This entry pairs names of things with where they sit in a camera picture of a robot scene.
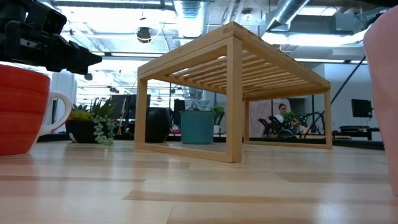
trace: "person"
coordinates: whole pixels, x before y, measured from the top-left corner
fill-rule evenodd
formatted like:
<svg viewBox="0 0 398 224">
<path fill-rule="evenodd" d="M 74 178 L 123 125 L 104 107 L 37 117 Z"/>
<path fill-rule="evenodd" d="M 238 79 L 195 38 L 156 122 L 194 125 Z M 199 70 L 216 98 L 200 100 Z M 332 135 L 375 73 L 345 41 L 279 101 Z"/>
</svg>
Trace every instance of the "person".
<svg viewBox="0 0 398 224">
<path fill-rule="evenodd" d="M 284 114 L 286 114 L 286 105 L 284 103 L 281 103 L 278 107 L 279 109 L 279 114 L 275 114 L 274 117 L 276 117 L 276 119 L 278 119 L 279 122 L 283 123 L 284 122 Z M 297 119 L 293 119 L 292 121 L 292 125 L 296 126 L 299 124 L 299 121 L 297 121 Z"/>
<path fill-rule="evenodd" d="M 275 114 L 275 118 L 278 119 L 279 122 L 283 123 L 284 122 L 284 114 L 286 114 L 286 105 L 284 103 L 281 103 L 278 107 L 279 109 L 279 114 Z M 300 132 L 303 131 L 304 126 L 300 125 L 299 121 L 294 118 L 292 121 L 292 127 L 296 127 L 298 126 L 298 129 L 300 130 Z"/>
</svg>

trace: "wooden floor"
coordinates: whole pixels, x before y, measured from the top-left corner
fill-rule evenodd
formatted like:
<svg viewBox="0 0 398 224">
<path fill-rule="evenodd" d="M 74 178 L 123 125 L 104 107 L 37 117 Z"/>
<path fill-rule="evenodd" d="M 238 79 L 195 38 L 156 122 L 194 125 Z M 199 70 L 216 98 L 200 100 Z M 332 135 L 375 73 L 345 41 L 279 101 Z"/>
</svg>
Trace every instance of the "wooden floor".
<svg viewBox="0 0 398 224">
<path fill-rule="evenodd" d="M 0 158 L 1 224 L 398 223 L 384 151 L 245 146 L 236 164 L 69 142 Z"/>
</svg>

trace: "green plant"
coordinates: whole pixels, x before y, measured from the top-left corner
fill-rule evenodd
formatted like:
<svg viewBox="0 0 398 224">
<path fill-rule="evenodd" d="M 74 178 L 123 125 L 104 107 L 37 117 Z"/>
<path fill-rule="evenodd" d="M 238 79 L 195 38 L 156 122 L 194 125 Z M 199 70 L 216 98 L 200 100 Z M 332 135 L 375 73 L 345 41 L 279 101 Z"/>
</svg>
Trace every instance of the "green plant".
<svg viewBox="0 0 398 224">
<path fill-rule="evenodd" d="M 89 112 L 88 111 L 88 109 L 87 109 L 87 105 L 79 105 L 79 106 L 77 106 L 76 104 L 73 104 L 73 106 L 72 106 L 72 111 L 86 111 L 86 112 Z"/>
<path fill-rule="evenodd" d="M 102 99 L 100 99 L 99 102 L 97 101 L 98 98 L 95 98 L 94 103 L 90 108 L 90 113 L 93 113 L 94 117 L 97 115 L 102 118 L 104 118 L 105 116 L 108 118 L 112 117 L 114 109 L 116 107 L 116 102 L 109 98 L 105 101 L 104 105 L 101 106 Z"/>
<path fill-rule="evenodd" d="M 93 115 L 94 115 L 93 113 L 89 113 L 87 111 L 75 110 L 72 111 L 72 113 L 70 114 L 70 119 L 79 120 L 79 121 L 91 121 Z"/>
<path fill-rule="evenodd" d="M 210 109 L 212 112 L 216 113 L 214 117 L 214 125 L 220 125 L 223 116 L 225 115 L 224 108 L 222 106 L 215 106 Z"/>
<path fill-rule="evenodd" d="M 283 114 L 283 117 L 284 117 L 284 120 L 290 124 L 296 118 L 296 114 L 294 114 L 293 112 L 290 111 L 290 112 Z"/>
<path fill-rule="evenodd" d="M 115 134 L 113 133 L 113 129 L 115 127 L 114 122 L 109 119 L 107 116 L 104 118 L 100 116 L 95 116 L 92 117 L 93 122 L 96 124 L 94 126 L 95 131 L 94 135 L 96 136 L 95 141 L 97 141 L 99 144 L 103 144 L 105 146 L 111 146 L 113 145 L 113 137 Z M 108 137 L 104 135 L 103 128 L 104 126 L 101 123 L 105 123 L 107 129 L 108 129 Z"/>
</svg>

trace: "desk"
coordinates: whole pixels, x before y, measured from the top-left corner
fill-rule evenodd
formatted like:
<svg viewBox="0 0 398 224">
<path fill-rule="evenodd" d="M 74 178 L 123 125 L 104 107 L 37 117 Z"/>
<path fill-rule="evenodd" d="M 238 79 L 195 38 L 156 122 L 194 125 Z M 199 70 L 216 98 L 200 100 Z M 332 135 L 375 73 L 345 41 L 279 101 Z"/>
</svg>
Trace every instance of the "desk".
<svg viewBox="0 0 398 224">
<path fill-rule="evenodd" d="M 242 135 L 245 144 L 332 148 L 330 82 L 235 22 L 141 65 L 137 74 L 135 147 L 224 162 L 241 161 Z M 174 147 L 146 143 L 146 95 L 151 79 L 225 94 L 226 151 L 197 151 L 190 149 L 196 146 L 188 144 Z M 324 94 L 326 144 L 249 140 L 249 102 L 315 94 Z"/>
<path fill-rule="evenodd" d="M 372 141 L 372 133 L 379 131 L 380 131 L 379 128 L 361 128 L 361 129 L 358 128 L 358 130 L 342 131 L 340 132 L 340 134 L 351 137 L 364 137 L 368 138 L 368 141 Z"/>
</svg>

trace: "mug handle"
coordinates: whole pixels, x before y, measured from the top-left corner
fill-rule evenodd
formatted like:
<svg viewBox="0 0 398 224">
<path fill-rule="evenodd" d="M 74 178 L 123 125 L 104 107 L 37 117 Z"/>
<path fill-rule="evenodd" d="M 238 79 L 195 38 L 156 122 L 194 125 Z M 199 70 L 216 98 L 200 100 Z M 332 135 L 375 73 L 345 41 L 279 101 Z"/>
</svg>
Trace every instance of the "mug handle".
<svg viewBox="0 0 398 224">
<path fill-rule="evenodd" d="M 49 101 L 47 102 L 47 105 L 49 105 L 51 103 L 51 101 L 56 98 L 61 99 L 63 101 L 63 104 L 65 105 L 65 113 L 63 114 L 62 118 L 59 119 L 59 121 L 57 121 L 51 125 L 43 125 L 39 131 L 39 136 L 42 136 L 44 134 L 50 134 L 53 130 L 61 127 L 67 121 L 70 113 L 72 112 L 72 102 L 69 100 L 69 98 L 65 94 L 60 93 L 60 92 L 50 91 Z"/>
</svg>

